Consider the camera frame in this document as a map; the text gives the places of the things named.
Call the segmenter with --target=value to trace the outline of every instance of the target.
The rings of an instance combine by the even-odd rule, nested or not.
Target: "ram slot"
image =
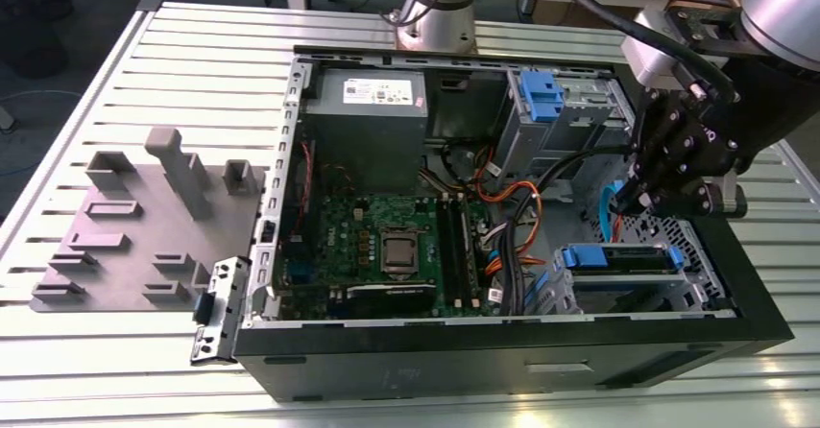
[[[450,203],[446,198],[435,203],[435,225],[438,228],[438,253],[445,287],[445,303],[447,305],[457,305],[457,300],[461,302],[457,277],[457,253],[454,251]]]
[[[461,294],[461,304],[464,307],[473,305],[476,279],[476,258],[473,255],[473,238],[470,233],[470,221],[468,217],[468,206],[464,196],[452,202],[452,219],[456,229],[457,259],[458,266],[458,290]]]

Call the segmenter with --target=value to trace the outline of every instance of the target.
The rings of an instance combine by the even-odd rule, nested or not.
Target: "motherboard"
[[[286,262],[283,318],[492,315],[474,237],[486,212],[464,196],[323,197],[310,256]]]

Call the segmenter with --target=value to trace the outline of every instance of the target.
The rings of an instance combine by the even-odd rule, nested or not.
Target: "chip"
[[[419,272],[419,236],[410,231],[382,233],[382,273],[405,280]]]

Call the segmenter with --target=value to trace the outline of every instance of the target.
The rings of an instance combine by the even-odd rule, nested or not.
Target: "power supply label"
[[[413,84],[410,80],[347,80],[342,103],[413,105]]]

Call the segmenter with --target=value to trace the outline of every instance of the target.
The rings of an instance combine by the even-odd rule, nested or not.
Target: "metal table surface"
[[[480,23],[477,35],[482,54],[621,61],[605,31]],[[333,12],[166,3],[131,19],[0,229],[0,424],[820,425],[820,193],[785,144],[741,177],[733,228],[797,338],[649,389],[277,404],[239,366],[188,366],[190,314],[29,311],[94,153],[152,162],[147,132],[172,125],[204,164],[266,164],[295,44],[390,48],[393,35],[378,17]]]

